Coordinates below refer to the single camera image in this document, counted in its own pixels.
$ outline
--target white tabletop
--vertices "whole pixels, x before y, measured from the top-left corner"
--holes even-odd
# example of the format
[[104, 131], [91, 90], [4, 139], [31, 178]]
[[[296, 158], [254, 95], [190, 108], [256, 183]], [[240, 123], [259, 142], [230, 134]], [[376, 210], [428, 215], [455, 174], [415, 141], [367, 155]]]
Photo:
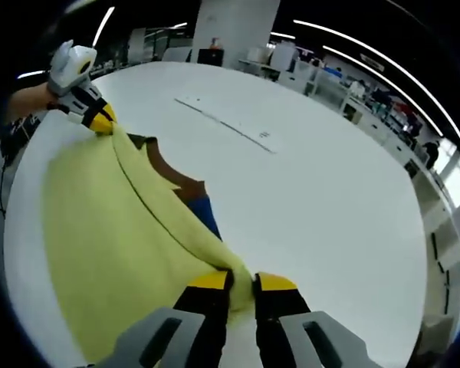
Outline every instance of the white tabletop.
[[[219, 67], [143, 64], [95, 84], [128, 132], [159, 137], [167, 162], [206, 181], [222, 237], [251, 272], [291, 279], [311, 310], [326, 311], [363, 338], [377, 363], [406, 365], [422, 319], [426, 245], [409, 177], [382, 147], [305, 96]], [[174, 98], [199, 98], [226, 121], [271, 133], [277, 152]], [[48, 273], [41, 184], [48, 161], [89, 136], [61, 113], [49, 113], [25, 151], [8, 201], [11, 300], [54, 366], [84, 361]], [[223, 366], [261, 366], [249, 344], [229, 343]], [[248, 352], [235, 353], [236, 346]]]

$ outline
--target ceiling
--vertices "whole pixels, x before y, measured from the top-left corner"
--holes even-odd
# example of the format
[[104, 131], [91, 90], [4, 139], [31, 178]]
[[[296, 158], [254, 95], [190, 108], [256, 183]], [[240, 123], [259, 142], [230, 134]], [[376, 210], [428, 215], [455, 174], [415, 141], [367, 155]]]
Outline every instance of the ceiling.
[[[460, 140], [440, 109], [399, 70], [351, 41], [293, 23], [299, 19], [332, 28], [383, 52], [413, 74], [460, 129], [460, 4], [456, 5], [457, 2], [460, 0], [444, 7], [429, 0], [336, 0], [334, 3], [281, 0], [273, 30], [294, 35], [297, 45], [313, 51], [322, 52], [322, 45], [326, 44], [358, 60], [361, 53], [381, 62], [386, 67], [383, 74], [407, 92], [460, 148]], [[112, 5], [116, 9], [98, 47], [127, 38], [138, 27], [169, 27], [187, 21], [186, 32], [191, 33], [199, 0], [99, 0], [61, 19], [44, 49], [53, 50], [69, 38], [77, 44], [91, 44], [107, 8]], [[49, 56], [44, 53], [28, 63], [25, 71], [34, 70], [32, 65], [47, 67], [48, 61]]]

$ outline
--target office desk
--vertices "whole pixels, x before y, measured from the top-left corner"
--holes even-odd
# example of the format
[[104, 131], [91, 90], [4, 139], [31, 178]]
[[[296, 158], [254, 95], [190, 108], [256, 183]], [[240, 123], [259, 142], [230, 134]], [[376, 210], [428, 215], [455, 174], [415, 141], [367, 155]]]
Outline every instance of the office desk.
[[[311, 310], [326, 311], [363, 338], [377, 363], [406, 365], [422, 319], [426, 245], [409, 177], [382, 147], [310, 98], [220, 67], [156, 62], [95, 84], [128, 132], [159, 137], [167, 162], [206, 181], [222, 237], [251, 272], [291, 279]], [[223, 120], [268, 132], [276, 153], [174, 98], [200, 99]], [[8, 201], [11, 301], [54, 366], [86, 362], [51, 285], [41, 185], [48, 162], [88, 137], [90, 131], [50, 112]], [[222, 366], [261, 366], [253, 323], [250, 317], [228, 331]]]

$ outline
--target yellow cloth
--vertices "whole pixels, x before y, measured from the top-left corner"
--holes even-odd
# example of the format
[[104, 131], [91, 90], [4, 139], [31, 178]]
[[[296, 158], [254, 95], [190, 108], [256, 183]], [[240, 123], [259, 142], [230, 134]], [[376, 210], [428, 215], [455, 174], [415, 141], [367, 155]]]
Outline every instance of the yellow cloth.
[[172, 192], [119, 127], [66, 149], [48, 169], [44, 243], [64, 318], [86, 359], [193, 279], [231, 268], [230, 314], [251, 303], [251, 275]]

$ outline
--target robotic hand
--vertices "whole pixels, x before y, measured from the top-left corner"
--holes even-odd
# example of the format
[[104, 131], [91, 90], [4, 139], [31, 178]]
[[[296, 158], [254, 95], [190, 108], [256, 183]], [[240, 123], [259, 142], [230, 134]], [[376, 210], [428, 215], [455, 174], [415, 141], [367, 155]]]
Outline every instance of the robotic hand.
[[51, 59], [48, 89], [58, 96], [55, 108], [74, 123], [96, 133], [110, 134], [116, 117], [89, 78], [97, 51], [73, 43], [73, 40], [64, 42]]

